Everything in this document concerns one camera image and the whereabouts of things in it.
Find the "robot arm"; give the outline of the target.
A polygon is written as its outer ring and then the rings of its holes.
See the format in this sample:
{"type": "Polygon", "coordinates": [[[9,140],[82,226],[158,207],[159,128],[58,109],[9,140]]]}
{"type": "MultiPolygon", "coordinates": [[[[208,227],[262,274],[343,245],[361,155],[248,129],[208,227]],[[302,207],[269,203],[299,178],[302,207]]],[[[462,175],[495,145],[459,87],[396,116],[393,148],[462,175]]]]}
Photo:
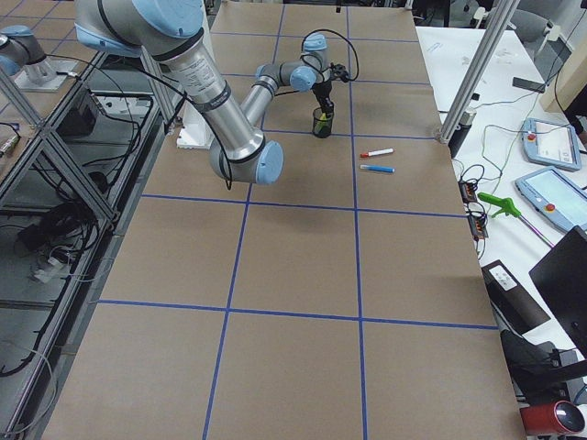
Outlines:
{"type": "Polygon", "coordinates": [[[85,46],[134,58],[147,52],[171,71],[214,133],[210,164],[227,182],[267,185],[281,175],[282,147],[256,124],[283,86],[314,93],[315,127],[318,135],[327,133],[334,66],[320,33],[305,38],[299,60],[259,67],[249,95],[238,103],[205,47],[201,2],[78,1],[75,12],[77,38],[85,46]]]}
{"type": "Polygon", "coordinates": [[[24,91],[57,91],[68,76],[68,65],[52,62],[32,30],[24,25],[1,29],[1,70],[24,91]]]}

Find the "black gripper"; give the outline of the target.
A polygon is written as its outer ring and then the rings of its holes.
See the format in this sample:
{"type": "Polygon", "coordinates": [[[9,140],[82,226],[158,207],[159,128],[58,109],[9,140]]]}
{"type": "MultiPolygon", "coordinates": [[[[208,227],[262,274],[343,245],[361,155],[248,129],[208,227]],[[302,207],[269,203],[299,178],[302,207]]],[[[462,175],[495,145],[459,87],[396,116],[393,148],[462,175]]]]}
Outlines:
{"type": "Polygon", "coordinates": [[[332,82],[330,80],[315,83],[312,87],[312,92],[316,97],[323,114],[334,113],[334,103],[330,100],[331,91],[332,82]]]}

